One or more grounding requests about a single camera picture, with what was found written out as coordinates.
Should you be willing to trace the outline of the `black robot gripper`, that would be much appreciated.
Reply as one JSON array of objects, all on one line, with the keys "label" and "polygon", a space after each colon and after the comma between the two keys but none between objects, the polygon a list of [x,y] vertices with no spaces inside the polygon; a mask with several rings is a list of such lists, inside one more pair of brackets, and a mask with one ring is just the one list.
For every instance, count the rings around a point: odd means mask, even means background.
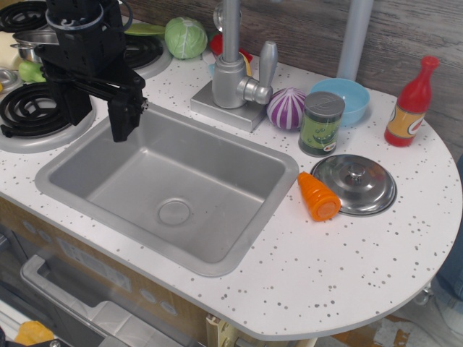
[{"label": "black robot gripper", "polygon": [[124,142],[148,107],[145,80],[124,61],[126,43],[118,1],[47,1],[46,21],[57,46],[35,51],[52,98],[77,126],[93,109],[90,96],[107,100],[115,142]]}]

